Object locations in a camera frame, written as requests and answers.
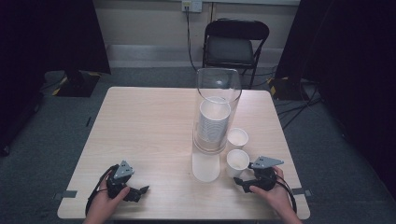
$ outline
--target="wooden table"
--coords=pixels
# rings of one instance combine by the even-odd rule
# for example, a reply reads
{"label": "wooden table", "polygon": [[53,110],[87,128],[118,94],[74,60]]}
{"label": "wooden table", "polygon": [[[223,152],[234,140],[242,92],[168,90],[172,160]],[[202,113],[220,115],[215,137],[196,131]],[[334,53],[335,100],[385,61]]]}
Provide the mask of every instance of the wooden table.
{"label": "wooden table", "polygon": [[[60,218],[83,219],[85,205],[103,172],[126,160],[135,172],[128,185],[148,193],[138,203],[121,202],[113,219],[247,220],[274,219],[275,212],[253,193],[244,193],[225,172],[210,183],[197,180],[191,169],[192,124],[196,89],[114,87],[92,127],[63,198]],[[251,161],[260,155],[285,163],[285,179],[301,187],[288,144],[267,91],[242,91],[232,127],[247,131],[244,150]],[[309,218],[303,194],[295,195],[298,216]]]}

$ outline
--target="black chair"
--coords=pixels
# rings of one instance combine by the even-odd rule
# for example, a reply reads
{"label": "black chair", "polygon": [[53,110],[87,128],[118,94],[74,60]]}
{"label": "black chair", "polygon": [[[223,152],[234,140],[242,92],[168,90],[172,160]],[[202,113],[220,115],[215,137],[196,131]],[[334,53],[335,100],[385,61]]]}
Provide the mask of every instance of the black chair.
{"label": "black chair", "polygon": [[[205,28],[202,67],[253,69],[248,88],[251,89],[256,75],[262,45],[270,31],[261,21],[218,19]],[[252,41],[259,42],[253,50]]]}

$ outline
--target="wall outlet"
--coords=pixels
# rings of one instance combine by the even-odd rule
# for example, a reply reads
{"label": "wall outlet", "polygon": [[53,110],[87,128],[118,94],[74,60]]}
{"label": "wall outlet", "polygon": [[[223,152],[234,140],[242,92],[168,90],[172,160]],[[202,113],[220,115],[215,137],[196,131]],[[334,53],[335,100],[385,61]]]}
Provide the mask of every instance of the wall outlet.
{"label": "wall outlet", "polygon": [[202,1],[181,1],[181,11],[202,12]]}

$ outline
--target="hand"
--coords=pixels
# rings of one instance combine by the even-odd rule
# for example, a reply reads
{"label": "hand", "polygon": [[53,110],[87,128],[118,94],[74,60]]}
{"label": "hand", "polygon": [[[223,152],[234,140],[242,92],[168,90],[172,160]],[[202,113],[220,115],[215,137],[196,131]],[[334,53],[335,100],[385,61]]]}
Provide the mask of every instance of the hand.
{"label": "hand", "polygon": [[103,178],[100,183],[99,192],[92,200],[92,204],[87,217],[85,218],[84,224],[104,223],[114,214],[122,199],[128,195],[130,188],[125,187],[114,199],[108,197],[106,180],[110,173],[111,171],[107,173],[106,177]]}
{"label": "hand", "polygon": [[[273,168],[276,171],[276,174],[283,178],[283,171],[276,166]],[[283,180],[281,178],[278,178],[277,181],[282,182]],[[302,223],[291,207],[289,194],[278,184],[275,184],[274,188],[269,191],[265,191],[256,186],[250,186],[249,189],[253,193],[264,198],[264,200],[267,201],[274,210],[276,210],[284,223]]]}

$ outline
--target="chair backrest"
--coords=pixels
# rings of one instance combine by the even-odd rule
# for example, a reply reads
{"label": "chair backrest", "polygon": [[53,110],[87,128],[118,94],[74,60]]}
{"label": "chair backrest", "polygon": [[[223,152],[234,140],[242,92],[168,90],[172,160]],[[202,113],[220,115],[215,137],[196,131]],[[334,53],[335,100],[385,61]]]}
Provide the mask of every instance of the chair backrest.
{"label": "chair backrest", "polygon": [[205,38],[209,35],[228,38],[265,40],[270,34],[268,26],[261,21],[239,19],[218,19],[210,22],[205,29]]}

